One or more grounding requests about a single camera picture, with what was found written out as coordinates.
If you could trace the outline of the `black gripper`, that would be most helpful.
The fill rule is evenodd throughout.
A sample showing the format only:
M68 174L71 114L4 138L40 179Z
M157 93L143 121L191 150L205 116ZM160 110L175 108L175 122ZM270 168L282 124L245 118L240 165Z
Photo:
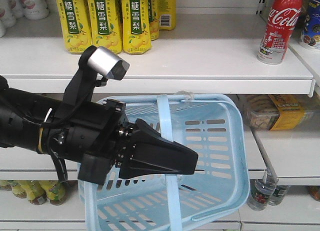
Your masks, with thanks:
M60 182L68 180L65 160L70 160L80 164L79 180L103 185L121 147L121 179L195 173L195 151L163 138L140 118L128 122L125 110L126 104L115 99L86 102L65 122L43 128L41 151L50 155Z

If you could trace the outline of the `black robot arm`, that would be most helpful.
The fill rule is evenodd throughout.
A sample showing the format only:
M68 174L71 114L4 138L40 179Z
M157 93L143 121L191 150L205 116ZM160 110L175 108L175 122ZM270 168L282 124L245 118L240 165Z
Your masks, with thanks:
M80 164L78 179L103 185L112 167L121 179L151 174L192 175L198 154L161 136L144 120L129 122L125 103L84 102L70 117L58 117L60 100L8 86L0 80L0 145L49 155L58 179L64 161Z

